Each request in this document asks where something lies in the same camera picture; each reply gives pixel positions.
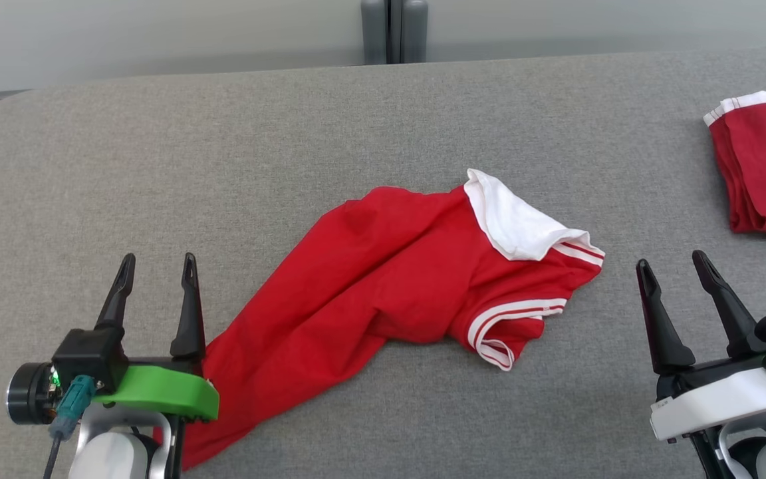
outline gray fabric surface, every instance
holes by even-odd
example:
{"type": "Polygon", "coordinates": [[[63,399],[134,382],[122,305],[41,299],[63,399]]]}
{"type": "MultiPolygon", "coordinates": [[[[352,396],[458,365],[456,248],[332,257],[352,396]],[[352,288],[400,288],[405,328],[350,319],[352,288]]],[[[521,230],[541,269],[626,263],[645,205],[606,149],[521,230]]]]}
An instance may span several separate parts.
{"type": "Polygon", "coordinates": [[[766,51],[122,79],[1,101],[0,477],[39,476],[49,449],[45,428],[10,424],[11,374],[95,321],[125,252],[126,351],[163,355],[185,251],[211,338],[323,212],[384,184],[447,190],[467,167],[591,231],[602,275],[513,372],[453,342],[393,343],[186,477],[702,476],[689,442],[648,425],[633,267],[650,260],[700,361],[726,340],[691,249],[766,313],[766,236],[727,229],[702,122],[756,90],[766,51]]]}

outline cable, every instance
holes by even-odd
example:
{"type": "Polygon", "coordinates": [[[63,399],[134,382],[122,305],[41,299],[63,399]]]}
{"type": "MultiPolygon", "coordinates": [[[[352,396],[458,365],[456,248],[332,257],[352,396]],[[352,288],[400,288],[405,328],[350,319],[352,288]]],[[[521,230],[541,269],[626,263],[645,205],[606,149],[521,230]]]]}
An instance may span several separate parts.
{"type": "Polygon", "coordinates": [[[49,451],[49,460],[46,461],[46,470],[43,472],[43,479],[51,479],[52,469],[55,469],[55,460],[58,458],[58,449],[61,447],[61,434],[55,434],[52,439],[52,450],[49,451]]]}

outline green bracket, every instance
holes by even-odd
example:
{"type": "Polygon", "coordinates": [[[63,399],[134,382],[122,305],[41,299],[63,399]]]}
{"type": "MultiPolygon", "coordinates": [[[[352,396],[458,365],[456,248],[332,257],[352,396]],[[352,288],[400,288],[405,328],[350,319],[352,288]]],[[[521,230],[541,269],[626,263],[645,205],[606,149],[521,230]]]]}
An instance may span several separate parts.
{"type": "Polygon", "coordinates": [[[130,366],[114,394],[94,401],[115,402],[150,411],[213,421],[218,418],[219,395],[209,381],[193,374],[158,366],[130,366]]]}

